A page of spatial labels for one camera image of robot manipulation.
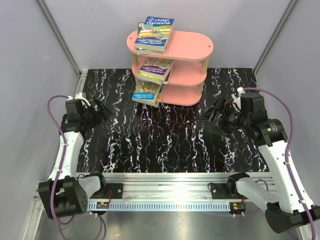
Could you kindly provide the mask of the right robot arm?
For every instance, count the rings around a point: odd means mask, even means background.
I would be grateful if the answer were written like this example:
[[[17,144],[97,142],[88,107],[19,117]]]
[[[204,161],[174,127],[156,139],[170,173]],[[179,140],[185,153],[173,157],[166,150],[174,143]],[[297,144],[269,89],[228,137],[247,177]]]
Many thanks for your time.
[[[299,178],[290,155],[290,139],[278,119],[268,117],[263,96],[257,92],[240,93],[233,101],[219,97],[212,107],[196,118],[210,124],[210,131],[223,137],[241,130],[254,141],[267,163],[277,195],[259,186],[245,172],[230,175],[226,182],[229,197],[245,197],[264,212],[270,228],[277,234],[310,225],[320,218]]]

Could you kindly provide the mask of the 52-storey treehouse purple book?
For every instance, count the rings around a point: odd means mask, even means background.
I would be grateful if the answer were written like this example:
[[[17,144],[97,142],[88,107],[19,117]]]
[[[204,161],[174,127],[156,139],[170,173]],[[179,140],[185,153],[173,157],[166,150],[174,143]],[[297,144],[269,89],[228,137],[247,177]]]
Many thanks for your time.
[[[147,57],[137,74],[163,81],[168,76],[174,63],[173,59]]]

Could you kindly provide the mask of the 130-storey treehouse orange book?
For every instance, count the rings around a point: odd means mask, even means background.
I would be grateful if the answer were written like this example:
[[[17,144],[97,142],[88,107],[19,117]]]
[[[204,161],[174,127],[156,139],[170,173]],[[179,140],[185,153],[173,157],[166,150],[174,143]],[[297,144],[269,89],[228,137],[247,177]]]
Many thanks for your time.
[[[156,101],[161,101],[161,99],[162,99],[162,96],[163,96],[163,93],[164,93],[164,90],[165,90],[165,85],[162,85],[161,86],[161,88],[160,88],[160,90],[159,90],[159,93],[158,93],[158,95],[157,95],[157,99],[156,99]]]

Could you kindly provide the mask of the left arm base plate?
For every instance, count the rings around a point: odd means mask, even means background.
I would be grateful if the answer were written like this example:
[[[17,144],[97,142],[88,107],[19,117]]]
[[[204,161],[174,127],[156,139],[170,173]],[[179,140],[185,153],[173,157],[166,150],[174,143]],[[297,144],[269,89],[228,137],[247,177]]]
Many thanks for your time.
[[[94,193],[90,199],[109,199],[120,200],[123,198],[123,183],[109,182],[106,184],[106,188]]]

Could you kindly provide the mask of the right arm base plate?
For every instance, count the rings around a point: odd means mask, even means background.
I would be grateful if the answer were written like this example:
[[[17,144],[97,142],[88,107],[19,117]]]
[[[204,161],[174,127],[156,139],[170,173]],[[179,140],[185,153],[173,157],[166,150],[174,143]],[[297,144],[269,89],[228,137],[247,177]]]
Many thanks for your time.
[[[239,194],[233,185],[229,183],[210,182],[207,185],[213,200],[245,200],[246,197]]]

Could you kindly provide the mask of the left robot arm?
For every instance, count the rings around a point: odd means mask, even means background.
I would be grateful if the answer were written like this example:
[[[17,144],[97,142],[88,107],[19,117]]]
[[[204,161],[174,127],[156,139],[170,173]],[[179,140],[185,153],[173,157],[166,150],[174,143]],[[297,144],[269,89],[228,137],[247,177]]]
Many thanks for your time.
[[[59,148],[54,167],[37,189],[48,218],[53,220],[86,213],[90,197],[101,199],[108,192],[102,173],[90,173],[79,181],[76,170],[87,131],[106,121],[112,111],[98,99],[88,101],[82,96],[68,97],[65,110],[61,123],[55,124]]]

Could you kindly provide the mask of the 26-storey treehouse blue book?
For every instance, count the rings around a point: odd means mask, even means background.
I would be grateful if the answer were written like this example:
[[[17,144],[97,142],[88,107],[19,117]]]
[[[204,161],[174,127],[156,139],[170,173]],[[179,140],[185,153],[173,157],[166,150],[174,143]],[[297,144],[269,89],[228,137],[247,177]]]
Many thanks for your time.
[[[135,90],[131,99],[135,102],[156,105],[161,85],[153,82],[136,79]]]

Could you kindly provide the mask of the dark brown paperback book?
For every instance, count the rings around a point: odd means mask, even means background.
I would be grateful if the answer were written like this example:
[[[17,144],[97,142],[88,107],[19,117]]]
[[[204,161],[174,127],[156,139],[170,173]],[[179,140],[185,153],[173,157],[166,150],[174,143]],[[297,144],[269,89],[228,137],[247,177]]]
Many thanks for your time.
[[[163,84],[165,84],[165,85],[168,84],[170,75],[171,75],[171,73],[169,73],[169,74],[167,75],[167,77],[166,77],[165,80],[163,81]]]

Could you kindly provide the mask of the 91-storey treehouse blue book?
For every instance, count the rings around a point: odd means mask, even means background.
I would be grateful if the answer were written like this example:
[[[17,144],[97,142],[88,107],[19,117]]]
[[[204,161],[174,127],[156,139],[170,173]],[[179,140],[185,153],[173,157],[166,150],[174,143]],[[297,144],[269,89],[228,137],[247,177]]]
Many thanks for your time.
[[[138,24],[138,34],[134,42],[137,49],[165,52],[175,20],[173,18],[148,16]]]

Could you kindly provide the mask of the green paperback book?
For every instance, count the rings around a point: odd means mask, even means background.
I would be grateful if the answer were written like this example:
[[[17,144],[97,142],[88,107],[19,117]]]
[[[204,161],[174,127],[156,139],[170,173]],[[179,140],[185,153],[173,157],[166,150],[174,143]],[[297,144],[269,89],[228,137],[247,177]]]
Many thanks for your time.
[[[161,27],[140,22],[134,42],[136,53],[138,55],[164,53],[167,48],[167,39],[168,32]]]

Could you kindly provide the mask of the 65-storey treehouse green book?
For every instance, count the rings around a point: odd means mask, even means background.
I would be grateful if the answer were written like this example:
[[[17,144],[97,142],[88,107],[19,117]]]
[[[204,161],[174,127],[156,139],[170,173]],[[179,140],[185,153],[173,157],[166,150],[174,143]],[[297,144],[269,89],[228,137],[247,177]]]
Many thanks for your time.
[[[142,81],[147,81],[151,83],[155,83],[157,85],[162,85],[164,83],[163,80],[154,76],[148,76],[146,74],[137,74],[136,77]]]

